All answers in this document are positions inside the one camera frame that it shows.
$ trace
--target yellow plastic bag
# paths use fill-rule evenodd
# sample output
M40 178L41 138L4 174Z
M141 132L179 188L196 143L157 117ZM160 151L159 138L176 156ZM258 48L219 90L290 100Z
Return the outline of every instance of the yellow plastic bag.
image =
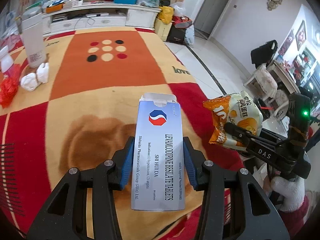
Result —
M174 9L170 6L159 6L162 10L158 14L158 18L164 23L169 24L172 21Z
M254 135L259 136L261 132L262 113L245 91L205 101L203 106L212 111L214 131L209 143L235 150L245 150L241 142L225 132L226 122L234 123Z

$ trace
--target hand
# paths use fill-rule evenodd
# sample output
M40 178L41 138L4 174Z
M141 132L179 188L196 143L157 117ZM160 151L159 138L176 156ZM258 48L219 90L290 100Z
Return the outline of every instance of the hand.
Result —
M284 196L284 202L279 208L283 212L298 210L304 200L304 179L297 177L295 181L288 181L282 177L274 177L271 180L271 188Z

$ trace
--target red and blue logo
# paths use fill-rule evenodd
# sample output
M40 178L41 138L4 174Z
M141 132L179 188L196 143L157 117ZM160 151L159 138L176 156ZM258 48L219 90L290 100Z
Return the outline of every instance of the red and blue logo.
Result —
M167 115L161 110L153 110L149 114L149 121L153 125L163 125L167 121Z

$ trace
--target baseboard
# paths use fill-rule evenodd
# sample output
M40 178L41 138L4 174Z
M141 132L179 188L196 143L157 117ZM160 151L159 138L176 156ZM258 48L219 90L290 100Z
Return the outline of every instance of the baseboard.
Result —
M209 41L213 42L219 49L222 50L224 54L228 56L232 60L232 62L238 67L238 69L246 76L246 78L250 78L252 75L247 71L247 69L240 63L239 60L236 59L235 56L231 54L229 50L227 50L224 46L221 45L215 38L209 37Z

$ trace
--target bolt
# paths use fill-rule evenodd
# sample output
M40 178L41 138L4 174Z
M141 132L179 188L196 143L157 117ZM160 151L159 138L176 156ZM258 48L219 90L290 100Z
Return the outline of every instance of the bolt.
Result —
M246 168L241 168L240 169L241 174L243 175L247 175L249 173L249 171Z
M106 161L104 162L104 165L105 165L105 166L112 166L112 165L113 165L113 160L106 160Z
M70 173L70 174L76 174L77 172L78 172L78 169L75 168L75 167L73 167L73 168L71 168L71 169L69 170L69 173Z
M213 162L210 161L210 160L206 160L206 161L204 161L204 165L208 166L208 167L211 167L211 166L213 166Z

